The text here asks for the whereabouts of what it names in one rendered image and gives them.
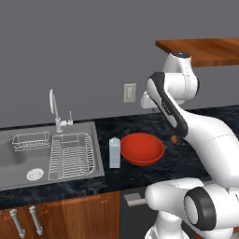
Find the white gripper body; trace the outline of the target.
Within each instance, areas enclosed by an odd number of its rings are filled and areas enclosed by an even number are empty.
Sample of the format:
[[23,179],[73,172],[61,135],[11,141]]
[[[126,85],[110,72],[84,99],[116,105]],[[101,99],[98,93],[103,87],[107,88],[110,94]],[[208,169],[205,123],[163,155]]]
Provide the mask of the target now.
[[140,104],[144,109],[151,109],[153,112],[159,111],[157,105],[151,100],[146,91],[143,93]]

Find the red bowl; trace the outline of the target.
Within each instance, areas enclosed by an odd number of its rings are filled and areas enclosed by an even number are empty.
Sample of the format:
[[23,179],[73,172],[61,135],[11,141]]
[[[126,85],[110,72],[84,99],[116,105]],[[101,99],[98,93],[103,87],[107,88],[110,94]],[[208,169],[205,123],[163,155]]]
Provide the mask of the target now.
[[136,166],[150,166],[164,154],[164,144],[151,134],[134,133],[124,136],[120,141],[123,158]]

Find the white milk carton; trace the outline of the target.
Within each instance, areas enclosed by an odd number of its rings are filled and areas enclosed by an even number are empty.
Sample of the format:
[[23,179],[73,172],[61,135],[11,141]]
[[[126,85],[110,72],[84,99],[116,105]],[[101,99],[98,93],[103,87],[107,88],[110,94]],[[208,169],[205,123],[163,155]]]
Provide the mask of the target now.
[[120,140],[117,137],[109,140],[109,167],[120,168]]

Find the grey steel sink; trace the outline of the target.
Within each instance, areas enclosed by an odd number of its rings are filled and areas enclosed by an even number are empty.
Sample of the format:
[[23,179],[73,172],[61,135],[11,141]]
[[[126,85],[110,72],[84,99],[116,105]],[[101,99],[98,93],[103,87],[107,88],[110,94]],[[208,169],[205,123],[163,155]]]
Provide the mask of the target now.
[[[15,151],[12,140],[17,134],[34,134],[49,132],[49,147]],[[95,159],[95,171],[89,176],[72,177],[62,180],[49,180],[49,161],[52,137],[61,134],[85,133],[91,137],[92,149]],[[93,178],[105,174],[97,132],[94,122],[84,122],[68,126],[61,133],[54,126],[17,129],[0,132],[0,191],[18,188],[27,188],[64,181]]]

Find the silver faucet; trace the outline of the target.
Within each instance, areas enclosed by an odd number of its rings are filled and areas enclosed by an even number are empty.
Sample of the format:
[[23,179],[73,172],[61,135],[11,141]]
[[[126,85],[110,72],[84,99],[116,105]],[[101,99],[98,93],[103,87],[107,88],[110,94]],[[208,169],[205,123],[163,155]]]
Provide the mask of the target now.
[[72,126],[74,124],[72,118],[70,118],[69,120],[62,120],[59,116],[54,90],[49,91],[49,106],[51,114],[55,116],[56,131],[58,133],[61,133],[64,127]]

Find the dark grey dishwasher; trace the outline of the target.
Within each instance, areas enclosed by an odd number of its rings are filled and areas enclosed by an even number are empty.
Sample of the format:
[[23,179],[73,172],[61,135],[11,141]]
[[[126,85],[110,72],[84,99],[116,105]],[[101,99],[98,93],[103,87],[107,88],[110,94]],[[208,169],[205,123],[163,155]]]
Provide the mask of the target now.
[[146,187],[122,190],[120,192],[119,239],[145,239],[147,231],[157,218],[157,211],[146,204],[129,206],[124,198],[127,194],[138,193],[145,197]]

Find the wooden cabinet door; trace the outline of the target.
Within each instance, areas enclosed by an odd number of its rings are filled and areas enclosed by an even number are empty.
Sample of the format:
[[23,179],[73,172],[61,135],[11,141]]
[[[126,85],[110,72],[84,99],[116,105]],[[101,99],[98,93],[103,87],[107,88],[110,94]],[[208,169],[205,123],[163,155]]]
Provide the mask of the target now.
[[10,210],[0,210],[0,239],[21,239],[9,214]]
[[120,193],[36,204],[46,239],[120,239]]

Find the beige wall outlet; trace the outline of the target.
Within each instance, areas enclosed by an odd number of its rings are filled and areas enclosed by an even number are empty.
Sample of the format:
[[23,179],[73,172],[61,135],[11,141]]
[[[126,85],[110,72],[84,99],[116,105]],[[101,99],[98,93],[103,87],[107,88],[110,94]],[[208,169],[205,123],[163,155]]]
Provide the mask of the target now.
[[136,84],[125,84],[123,91],[123,102],[124,103],[133,103],[136,96]]

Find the wooden wall shelf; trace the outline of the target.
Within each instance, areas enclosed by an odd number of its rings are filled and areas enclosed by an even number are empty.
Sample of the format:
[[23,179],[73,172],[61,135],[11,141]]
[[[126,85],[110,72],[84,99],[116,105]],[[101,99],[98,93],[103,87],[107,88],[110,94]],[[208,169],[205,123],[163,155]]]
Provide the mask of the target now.
[[239,37],[157,40],[163,51],[185,51],[193,67],[239,65]]

